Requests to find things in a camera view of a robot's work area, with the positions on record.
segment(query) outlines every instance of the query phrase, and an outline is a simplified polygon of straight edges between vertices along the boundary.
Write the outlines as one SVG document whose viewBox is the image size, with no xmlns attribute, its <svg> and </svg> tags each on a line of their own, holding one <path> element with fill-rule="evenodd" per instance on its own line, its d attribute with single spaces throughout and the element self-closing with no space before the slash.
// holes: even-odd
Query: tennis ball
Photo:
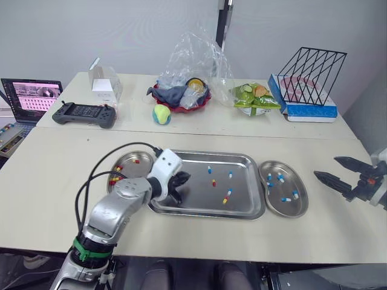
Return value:
<svg viewBox="0 0 387 290">
<path fill-rule="evenodd" d="M 155 105 L 152 116 L 153 120 L 161 125 L 167 125 L 171 121 L 171 111 L 164 105 Z"/>
</svg>

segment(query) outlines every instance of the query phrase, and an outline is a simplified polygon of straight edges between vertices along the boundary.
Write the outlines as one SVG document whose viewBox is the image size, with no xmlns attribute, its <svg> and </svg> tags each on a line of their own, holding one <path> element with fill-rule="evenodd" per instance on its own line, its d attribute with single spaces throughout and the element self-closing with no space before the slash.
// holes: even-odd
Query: laptop screen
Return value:
<svg viewBox="0 0 387 290">
<path fill-rule="evenodd" d="M 63 91 L 55 80 L 1 79 L 18 122 L 37 123 Z"/>
</svg>

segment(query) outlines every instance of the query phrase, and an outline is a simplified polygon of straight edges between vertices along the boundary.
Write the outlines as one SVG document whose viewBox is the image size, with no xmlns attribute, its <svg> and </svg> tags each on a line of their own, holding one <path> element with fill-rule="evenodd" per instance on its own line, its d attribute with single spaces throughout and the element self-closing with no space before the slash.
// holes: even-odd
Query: white wall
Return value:
<svg viewBox="0 0 387 290">
<path fill-rule="evenodd" d="M 343 114 L 387 58 L 386 0 L 234 0 L 225 52 L 235 77 L 267 79 L 300 47 L 348 53 L 331 96 Z"/>
<path fill-rule="evenodd" d="M 387 148 L 387 69 L 381 70 L 343 116 L 369 154 Z"/>
<path fill-rule="evenodd" d="M 0 0 L 0 77 L 66 86 L 96 56 L 118 73 L 159 74 L 198 22 L 215 38 L 218 0 Z"/>
</svg>

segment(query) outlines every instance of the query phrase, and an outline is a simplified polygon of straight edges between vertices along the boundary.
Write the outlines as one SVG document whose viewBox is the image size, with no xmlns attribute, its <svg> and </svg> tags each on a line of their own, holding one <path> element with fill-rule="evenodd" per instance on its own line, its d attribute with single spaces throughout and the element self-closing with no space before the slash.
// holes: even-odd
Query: black wire rack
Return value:
<svg viewBox="0 0 387 290">
<path fill-rule="evenodd" d="M 301 47 L 277 75 L 286 102 L 325 105 L 346 53 Z"/>
</svg>

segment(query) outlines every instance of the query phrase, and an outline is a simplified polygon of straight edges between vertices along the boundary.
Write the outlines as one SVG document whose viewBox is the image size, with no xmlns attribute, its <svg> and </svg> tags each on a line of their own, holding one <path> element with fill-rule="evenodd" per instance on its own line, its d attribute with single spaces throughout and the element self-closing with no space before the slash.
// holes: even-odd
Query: red bowl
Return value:
<svg viewBox="0 0 387 290">
<path fill-rule="evenodd" d="M 158 88 L 158 84 L 155 84 L 153 87 L 155 89 L 157 89 Z M 159 105 L 164 105 L 164 106 L 168 107 L 171 110 L 171 112 L 174 112 L 174 113 L 189 113 L 189 112 L 196 111 L 197 109 L 200 109 L 200 108 L 204 107 L 207 104 L 207 102 L 210 100 L 211 93 L 208 92 L 207 97 L 204 99 L 203 104 L 198 105 L 197 107 L 194 107 L 194 108 L 189 109 L 189 110 L 187 110 L 186 108 L 183 108 L 183 107 L 171 108 L 168 103 L 163 103 L 162 101 L 159 101 L 153 93 L 152 93 L 152 97 L 156 100 L 156 102 Z"/>
</svg>

